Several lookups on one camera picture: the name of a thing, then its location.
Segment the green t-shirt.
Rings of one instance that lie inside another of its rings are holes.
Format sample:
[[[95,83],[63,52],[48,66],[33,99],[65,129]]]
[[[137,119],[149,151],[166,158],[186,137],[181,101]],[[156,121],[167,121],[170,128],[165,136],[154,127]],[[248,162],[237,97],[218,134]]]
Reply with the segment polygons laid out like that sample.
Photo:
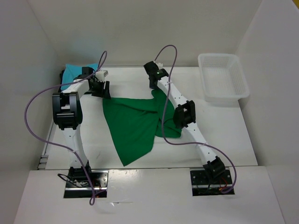
[[[151,99],[103,99],[103,113],[123,166],[148,154],[155,137],[181,137],[172,103],[162,90],[152,90],[151,95]]]

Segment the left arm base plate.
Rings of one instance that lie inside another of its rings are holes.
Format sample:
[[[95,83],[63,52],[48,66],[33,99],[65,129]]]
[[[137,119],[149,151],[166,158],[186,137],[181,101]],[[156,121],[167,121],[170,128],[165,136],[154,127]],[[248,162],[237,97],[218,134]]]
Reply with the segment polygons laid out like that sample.
[[[108,186],[108,170],[92,170],[90,178],[94,187],[96,198],[106,198]],[[91,185],[85,176],[71,177],[70,174],[58,176],[65,181],[64,198],[90,198]]]

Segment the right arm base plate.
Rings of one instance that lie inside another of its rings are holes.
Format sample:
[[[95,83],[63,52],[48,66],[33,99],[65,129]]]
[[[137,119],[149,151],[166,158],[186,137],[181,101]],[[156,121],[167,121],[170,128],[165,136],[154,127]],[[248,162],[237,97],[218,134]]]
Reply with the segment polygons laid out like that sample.
[[[193,196],[216,196],[224,195],[222,190],[231,187],[233,181],[229,169],[227,168],[220,177],[209,180],[203,168],[190,170],[192,195]]]

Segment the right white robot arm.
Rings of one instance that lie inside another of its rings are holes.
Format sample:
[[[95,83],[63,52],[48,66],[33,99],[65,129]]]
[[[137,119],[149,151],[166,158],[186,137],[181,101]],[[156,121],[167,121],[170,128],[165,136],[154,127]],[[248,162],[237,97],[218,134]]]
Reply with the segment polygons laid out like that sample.
[[[225,172],[225,165],[219,156],[210,148],[196,123],[195,103],[185,98],[169,78],[169,73],[161,63],[150,61],[144,64],[149,76],[149,87],[160,89],[175,108],[173,122],[176,128],[189,136],[194,142],[205,170],[205,179],[216,183]]]

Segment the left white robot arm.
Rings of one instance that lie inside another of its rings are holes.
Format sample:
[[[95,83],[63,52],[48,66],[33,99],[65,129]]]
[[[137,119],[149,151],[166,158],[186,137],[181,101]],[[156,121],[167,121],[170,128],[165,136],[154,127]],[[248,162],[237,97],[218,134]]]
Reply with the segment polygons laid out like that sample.
[[[110,99],[110,82],[105,81],[107,75],[107,70],[95,71],[91,67],[83,67],[81,74],[69,87],[52,95],[54,123],[62,131],[66,146],[71,149],[68,180],[77,181],[84,187],[93,182],[93,175],[81,139],[80,125],[83,121],[83,112],[80,98],[88,93]]]

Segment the light blue t-shirt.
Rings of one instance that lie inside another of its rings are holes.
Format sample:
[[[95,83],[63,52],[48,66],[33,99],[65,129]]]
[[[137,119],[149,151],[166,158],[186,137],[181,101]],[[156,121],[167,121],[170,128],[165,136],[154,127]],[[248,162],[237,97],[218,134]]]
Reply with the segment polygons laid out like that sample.
[[[66,64],[65,70],[62,76],[62,84],[67,84],[73,82],[74,78],[82,74],[82,67],[90,67],[96,70],[98,68],[98,65],[96,63],[94,64],[88,64],[83,66],[77,66],[72,64]]]

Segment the black t-shirt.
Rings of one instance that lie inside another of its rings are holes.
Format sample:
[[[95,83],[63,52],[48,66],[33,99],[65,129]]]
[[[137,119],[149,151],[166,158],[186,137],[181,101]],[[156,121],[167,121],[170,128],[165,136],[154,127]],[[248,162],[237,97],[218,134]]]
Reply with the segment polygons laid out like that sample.
[[[65,71],[65,70],[62,70],[62,71],[60,72],[60,74],[59,74],[60,84],[62,84],[62,82],[63,82],[64,71]]]

